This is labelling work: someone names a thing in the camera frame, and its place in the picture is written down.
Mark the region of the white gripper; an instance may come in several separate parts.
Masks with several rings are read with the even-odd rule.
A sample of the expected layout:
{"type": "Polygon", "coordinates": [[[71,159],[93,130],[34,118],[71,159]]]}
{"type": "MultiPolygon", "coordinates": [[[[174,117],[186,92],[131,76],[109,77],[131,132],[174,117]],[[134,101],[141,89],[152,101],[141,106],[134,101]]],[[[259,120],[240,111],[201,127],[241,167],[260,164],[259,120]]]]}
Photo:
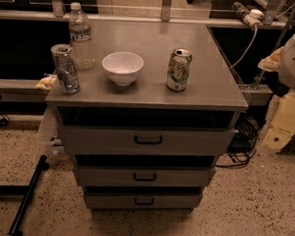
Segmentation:
{"type": "Polygon", "coordinates": [[[268,105],[261,146],[280,152],[295,136],[295,90],[274,95],[268,105]]]}

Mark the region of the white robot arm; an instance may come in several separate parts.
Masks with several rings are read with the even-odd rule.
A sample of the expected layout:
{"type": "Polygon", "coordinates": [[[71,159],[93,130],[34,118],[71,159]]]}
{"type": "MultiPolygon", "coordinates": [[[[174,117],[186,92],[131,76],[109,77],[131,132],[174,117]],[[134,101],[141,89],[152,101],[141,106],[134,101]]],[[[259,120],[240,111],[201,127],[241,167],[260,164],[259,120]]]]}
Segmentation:
{"type": "Polygon", "coordinates": [[[278,80],[289,91],[270,100],[263,126],[261,145],[280,152],[295,136],[295,34],[277,51],[262,59],[258,67],[278,73],[278,80]]]}

